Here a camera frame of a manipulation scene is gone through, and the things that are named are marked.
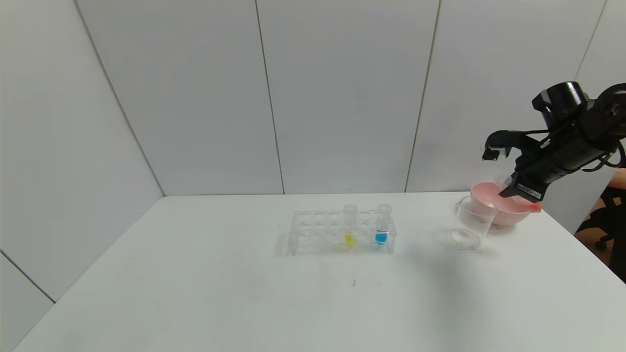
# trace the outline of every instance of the white table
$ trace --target white table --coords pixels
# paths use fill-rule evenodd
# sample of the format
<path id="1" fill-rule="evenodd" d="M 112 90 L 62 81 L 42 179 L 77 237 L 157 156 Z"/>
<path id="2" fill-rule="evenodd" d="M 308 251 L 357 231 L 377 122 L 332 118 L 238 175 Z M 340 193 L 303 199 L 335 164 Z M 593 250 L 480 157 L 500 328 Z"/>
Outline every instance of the white table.
<path id="1" fill-rule="evenodd" d="M 626 286 L 546 213 L 444 245 L 462 195 L 161 199 L 15 351 L 626 350 Z M 281 255 L 293 210 L 381 202 L 393 255 Z"/>

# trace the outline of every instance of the yellow liquid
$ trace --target yellow liquid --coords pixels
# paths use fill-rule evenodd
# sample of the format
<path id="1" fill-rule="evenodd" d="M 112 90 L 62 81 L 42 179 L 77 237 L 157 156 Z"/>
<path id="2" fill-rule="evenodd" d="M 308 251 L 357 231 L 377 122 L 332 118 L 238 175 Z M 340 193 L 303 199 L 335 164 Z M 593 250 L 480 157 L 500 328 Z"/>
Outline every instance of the yellow liquid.
<path id="1" fill-rule="evenodd" d="M 348 244 L 356 243 L 356 240 L 352 237 L 352 231 L 350 230 L 346 231 L 346 243 Z"/>

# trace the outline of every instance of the black robotic arm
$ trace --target black robotic arm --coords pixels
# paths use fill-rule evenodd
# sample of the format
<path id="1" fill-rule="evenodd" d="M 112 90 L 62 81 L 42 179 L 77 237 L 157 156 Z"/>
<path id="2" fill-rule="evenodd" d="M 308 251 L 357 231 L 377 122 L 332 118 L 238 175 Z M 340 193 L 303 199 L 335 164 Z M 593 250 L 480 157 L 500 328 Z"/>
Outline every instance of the black robotic arm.
<path id="1" fill-rule="evenodd" d="M 539 93 L 532 103 L 543 115 L 546 130 L 502 130 L 485 142 L 483 160 L 507 157 L 512 148 L 521 151 L 511 182 L 500 192 L 502 197 L 519 195 L 537 203 L 552 182 L 594 160 L 599 164 L 585 171 L 603 165 L 619 167 L 626 161 L 620 142 L 626 137 L 626 83 L 611 86 L 592 100 L 577 82 L 563 82 Z M 534 133 L 548 136 L 535 140 L 529 136 Z M 609 163 L 609 156 L 618 149 L 620 164 Z"/>

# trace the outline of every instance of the test tube with blue liquid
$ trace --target test tube with blue liquid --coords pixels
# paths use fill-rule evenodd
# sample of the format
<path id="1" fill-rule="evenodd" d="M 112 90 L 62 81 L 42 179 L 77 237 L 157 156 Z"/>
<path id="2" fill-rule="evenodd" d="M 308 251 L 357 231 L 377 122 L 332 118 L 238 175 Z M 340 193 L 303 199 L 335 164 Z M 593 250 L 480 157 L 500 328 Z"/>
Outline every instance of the test tube with blue liquid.
<path id="1" fill-rule="evenodd" d="M 391 223 L 391 205 L 378 205 L 378 217 L 376 218 L 376 242 L 383 244 L 387 242 L 389 234 L 389 224 Z"/>

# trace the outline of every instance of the clear glass beaker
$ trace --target clear glass beaker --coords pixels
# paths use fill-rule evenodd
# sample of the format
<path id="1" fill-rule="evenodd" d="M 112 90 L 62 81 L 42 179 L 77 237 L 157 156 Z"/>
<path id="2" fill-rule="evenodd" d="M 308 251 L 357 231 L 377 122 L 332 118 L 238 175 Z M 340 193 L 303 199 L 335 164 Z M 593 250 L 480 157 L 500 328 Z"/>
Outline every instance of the clear glass beaker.
<path id="1" fill-rule="evenodd" d="M 492 205 L 473 206 L 471 196 L 461 198 L 455 204 L 452 240 L 466 249 L 476 249 L 484 242 L 498 209 Z"/>

